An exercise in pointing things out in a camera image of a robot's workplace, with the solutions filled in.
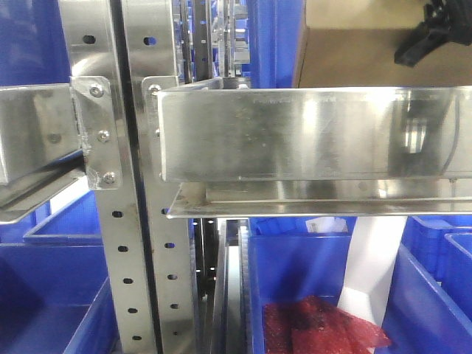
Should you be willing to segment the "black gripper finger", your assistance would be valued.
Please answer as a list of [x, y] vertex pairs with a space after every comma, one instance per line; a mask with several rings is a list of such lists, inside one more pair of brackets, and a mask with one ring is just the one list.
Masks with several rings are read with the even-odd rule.
[[447, 17], [427, 18], [420, 22], [396, 50], [395, 64], [416, 66], [425, 56], [449, 42], [449, 30]]

